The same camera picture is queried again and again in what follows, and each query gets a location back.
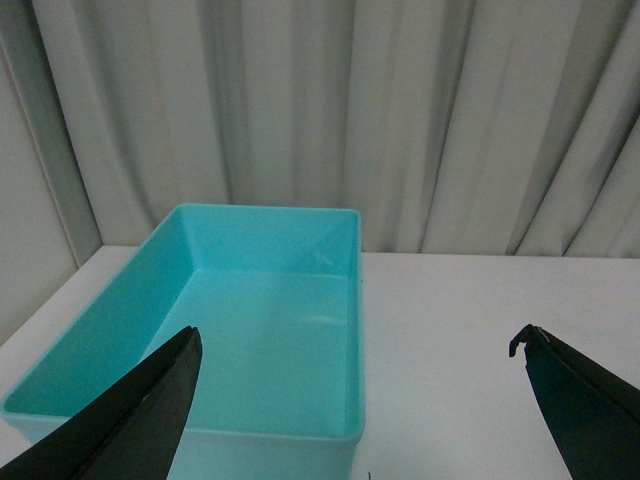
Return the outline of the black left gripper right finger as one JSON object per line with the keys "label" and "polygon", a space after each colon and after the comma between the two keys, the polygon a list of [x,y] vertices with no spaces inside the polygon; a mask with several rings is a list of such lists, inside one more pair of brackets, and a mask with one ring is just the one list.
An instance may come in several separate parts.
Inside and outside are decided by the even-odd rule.
{"label": "black left gripper right finger", "polygon": [[573,479],[639,477],[639,389],[541,327],[509,343],[524,346],[536,401]]}

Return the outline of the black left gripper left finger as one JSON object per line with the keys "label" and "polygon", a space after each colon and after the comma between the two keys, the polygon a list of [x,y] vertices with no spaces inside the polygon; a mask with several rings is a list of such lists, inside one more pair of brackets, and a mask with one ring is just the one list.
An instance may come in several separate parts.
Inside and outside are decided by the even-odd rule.
{"label": "black left gripper left finger", "polygon": [[203,347],[186,327],[44,439],[3,479],[166,479],[191,409]]}

